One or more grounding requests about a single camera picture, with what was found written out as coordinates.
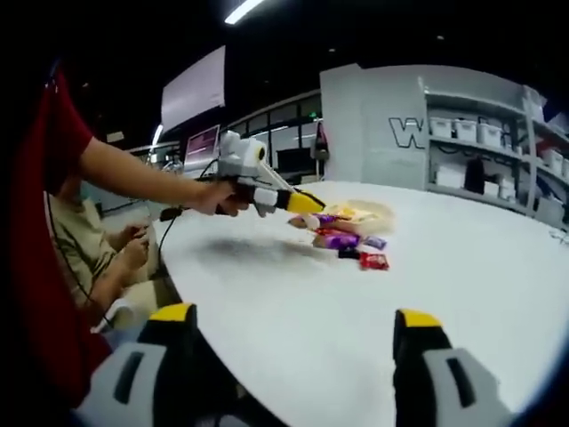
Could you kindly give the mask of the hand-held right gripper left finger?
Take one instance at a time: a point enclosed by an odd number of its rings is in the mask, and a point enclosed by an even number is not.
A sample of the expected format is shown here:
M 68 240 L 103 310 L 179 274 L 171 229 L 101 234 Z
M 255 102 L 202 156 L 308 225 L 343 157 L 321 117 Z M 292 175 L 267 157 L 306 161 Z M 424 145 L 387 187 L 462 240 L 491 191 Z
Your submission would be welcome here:
M 163 307 L 92 375 L 85 426 L 197 426 L 209 416 L 197 307 Z

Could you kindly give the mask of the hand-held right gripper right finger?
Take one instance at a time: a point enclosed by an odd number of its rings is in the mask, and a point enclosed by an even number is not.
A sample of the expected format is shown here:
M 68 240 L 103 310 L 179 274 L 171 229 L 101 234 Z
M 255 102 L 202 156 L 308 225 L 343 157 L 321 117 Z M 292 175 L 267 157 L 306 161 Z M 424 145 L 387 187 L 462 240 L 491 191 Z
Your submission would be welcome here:
M 501 424 L 496 378 L 432 315 L 396 311 L 393 360 L 397 426 Z

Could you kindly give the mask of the person's left hand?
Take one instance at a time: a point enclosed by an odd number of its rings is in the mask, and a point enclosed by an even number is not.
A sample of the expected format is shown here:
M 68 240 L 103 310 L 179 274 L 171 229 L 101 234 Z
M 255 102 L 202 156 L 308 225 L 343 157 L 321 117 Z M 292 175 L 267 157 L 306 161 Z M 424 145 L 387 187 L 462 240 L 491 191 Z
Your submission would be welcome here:
M 232 182 L 200 182 L 194 209 L 201 214 L 221 214 L 235 217 L 248 207 L 249 203 L 237 194 Z

